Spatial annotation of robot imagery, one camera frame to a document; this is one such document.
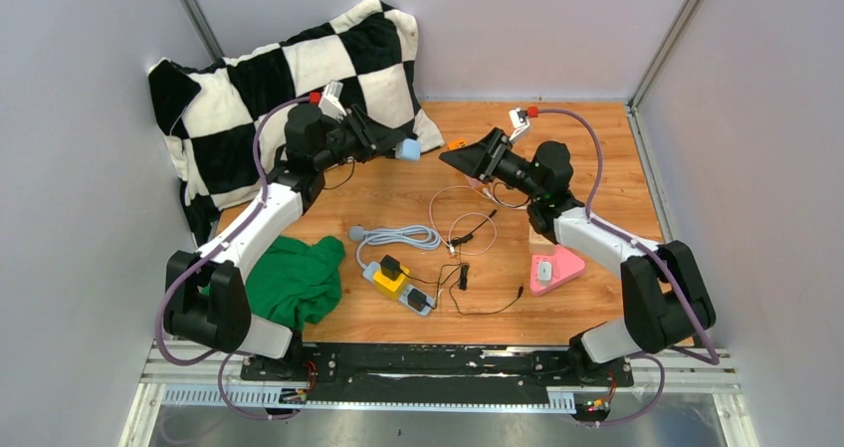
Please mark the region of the grey blue small charger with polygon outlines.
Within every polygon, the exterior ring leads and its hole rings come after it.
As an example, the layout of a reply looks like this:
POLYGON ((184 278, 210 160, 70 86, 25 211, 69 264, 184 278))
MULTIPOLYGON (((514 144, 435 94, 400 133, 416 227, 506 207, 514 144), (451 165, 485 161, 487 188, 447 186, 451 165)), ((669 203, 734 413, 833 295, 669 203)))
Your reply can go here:
POLYGON ((421 157, 421 145, 416 139, 405 138, 394 148, 396 159, 418 161, 421 157))

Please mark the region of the black adapter with thin cable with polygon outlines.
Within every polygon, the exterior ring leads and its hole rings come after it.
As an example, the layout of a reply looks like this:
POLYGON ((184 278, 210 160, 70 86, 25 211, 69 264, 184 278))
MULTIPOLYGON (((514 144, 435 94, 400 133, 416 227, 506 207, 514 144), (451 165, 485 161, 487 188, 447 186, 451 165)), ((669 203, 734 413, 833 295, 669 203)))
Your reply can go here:
POLYGON ((430 309, 431 311, 435 311, 439 307, 440 297, 442 294, 442 290, 445 288, 445 284, 448 280, 459 270, 465 270, 469 268, 469 265, 463 261, 463 248, 464 246, 469 243, 472 239, 475 238, 475 234, 478 230, 480 230, 484 225, 490 224, 494 230, 493 240, 490 242, 487 249, 490 249, 495 240, 498 236, 498 228, 495 224, 494 218, 498 214, 498 209, 491 210, 488 214, 483 214, 482 212, 472 212, 467 213, 465 215, 461 215, 456 222, 466 218, 467 216, 479 216, 482 218, 482 221, 468 233, 460 236, 451 237, 445 245, 447 248, 450 249, 452 255, 456 255, 458 258, 457 263, 447 263, 441 266, 440 271, 438 273, 438 277, 435 282, 427 282, 420 280, 423 284, 431 284, 434 287, 433 296, 429 296, 427 293, 424 293, 418 288, 413 288, 408 292, 407 302, 410 308, 417 310, 419 313, 425 311, 426 309, 430 309))

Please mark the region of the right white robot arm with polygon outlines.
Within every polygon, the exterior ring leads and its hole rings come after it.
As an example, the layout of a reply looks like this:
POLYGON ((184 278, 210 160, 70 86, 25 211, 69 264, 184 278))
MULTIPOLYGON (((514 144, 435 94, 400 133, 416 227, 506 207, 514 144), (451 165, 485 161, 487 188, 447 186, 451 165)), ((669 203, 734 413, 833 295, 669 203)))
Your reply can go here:
POLYGON ((577 382, 595 383, 608 363, 621 357, 680 351, 679 341, 704 336, 715 324, 715 309, 691 248, 678 240, 639 238, 577 200, 569 188, 573 167, 565 144, 543 142, 532 159, 525 159, 494 128, 481 140, 439 157, 471 178, 500 180, 525 194, 534 232, 585 255, 620 280, 622 316, 569 341, 568 370, 577 382))

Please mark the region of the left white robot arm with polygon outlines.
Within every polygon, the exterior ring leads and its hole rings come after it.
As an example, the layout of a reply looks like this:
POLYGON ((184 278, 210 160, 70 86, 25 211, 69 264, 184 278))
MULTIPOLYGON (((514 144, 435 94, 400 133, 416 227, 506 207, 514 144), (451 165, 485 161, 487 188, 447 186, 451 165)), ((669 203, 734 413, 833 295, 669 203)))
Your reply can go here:
POLYGON ((178 358, 165 346, 167 334, 216 351, 266 357, 281 380, 297 378, 305 354, 293 346, 292 328, 263 319, 250 308, 245 283, 278 235, 302 218, 324 189, 325 172, 348 160, 365 163, 394 155, 416 161, 418 140, 389 128, 359 108, 323 108, 302 97, 272 110, 288 113, 287 157, 267 172, 257 169, 260 190, 249 207, 222 234, 196 251, 178 251, 168 260, 164 297, 155 316, 159 352, 176 365, 194 364, 202 355, 178 358))

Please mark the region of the beige cube socket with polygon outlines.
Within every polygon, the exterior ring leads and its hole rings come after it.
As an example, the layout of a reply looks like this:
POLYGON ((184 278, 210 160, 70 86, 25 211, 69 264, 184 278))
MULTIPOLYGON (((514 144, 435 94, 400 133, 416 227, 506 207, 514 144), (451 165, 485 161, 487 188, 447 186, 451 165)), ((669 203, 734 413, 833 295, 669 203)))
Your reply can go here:
POLYGON ((556 245, 548 241, 543 235, 535 232, 532 228, 528 230, 528 249, 532 255, 551 256, 555 252, 556 245))

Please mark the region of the pink cube socket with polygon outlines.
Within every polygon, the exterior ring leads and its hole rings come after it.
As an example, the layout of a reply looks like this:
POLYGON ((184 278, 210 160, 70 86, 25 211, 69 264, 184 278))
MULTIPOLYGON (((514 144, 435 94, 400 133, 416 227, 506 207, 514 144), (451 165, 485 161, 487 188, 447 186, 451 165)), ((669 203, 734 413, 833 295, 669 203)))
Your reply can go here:
POLYGON ((469 187, 475 190, 483 190, 487 187, 487 184, 485 182, 482 182, 477 178, 466 176, 466 181, 469 187))

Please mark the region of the yellow cube socket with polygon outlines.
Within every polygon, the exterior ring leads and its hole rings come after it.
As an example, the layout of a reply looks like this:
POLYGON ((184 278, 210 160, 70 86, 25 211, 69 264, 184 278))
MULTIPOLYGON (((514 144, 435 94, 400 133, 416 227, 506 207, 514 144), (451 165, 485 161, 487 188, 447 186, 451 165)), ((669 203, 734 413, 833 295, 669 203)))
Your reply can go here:
POLYGON ((381 294, 393 301, 398 301, 410 284, 410 278, 401 270, 395 278, 392 278, 383 267, 379 266, 375 269, 373 284, 381 294))

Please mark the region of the black tp-link power adapter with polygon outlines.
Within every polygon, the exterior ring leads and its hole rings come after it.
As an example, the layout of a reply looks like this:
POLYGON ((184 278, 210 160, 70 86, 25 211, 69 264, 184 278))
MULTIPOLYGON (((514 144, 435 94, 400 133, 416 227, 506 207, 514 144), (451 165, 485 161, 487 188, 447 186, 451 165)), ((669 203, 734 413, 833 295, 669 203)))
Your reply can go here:
MULTIPOLYGON (((381 265, 381 267, 383 267, 387 271, 387 273, 392 278, 395 278, 398 271, 401 270, 403 273, 407 274, 410 277, 411 281, 416 281, 416 282, 419 282, 419 283, 421 283, 420 280, 426 281, 426 280, 423 280, 421 278, 411 276, 410 272, 406 268, 404 268, 398 260, 396 260, 395 258, 393 258, 391 256, 385 255, 383 257, 383 259, 381 260, 380 265, 381 265)), ((468 286, 469 268, 467 268, 465 270, 459 270, 458 271, 460 273, 460 276, 459 276, 459 279, 457 281, 457 284, 460 285, 461 287, 468 286)), ((509 309, 511 306, 513 306, 524 295, 525 287, 519 286, 515 298, 511 302, 506 304, 504 307, 497 309, 495 311, 487 311, 487 312, 463 312, 461 310, 460 306, 459 306, 459 303, 457 302, 456 298, 454 297, 452 291, 453 291, 453 287, 449 287, 448 288, 449 297, 450 297, 451 301, 453 302, 454 307, 455 307, 455 309, 457 310, 457 312, 460 316, 493 316, 493 315, 497 315, 499 313, 502 313, 502 312, 506 311, 507 309, 509 309)))

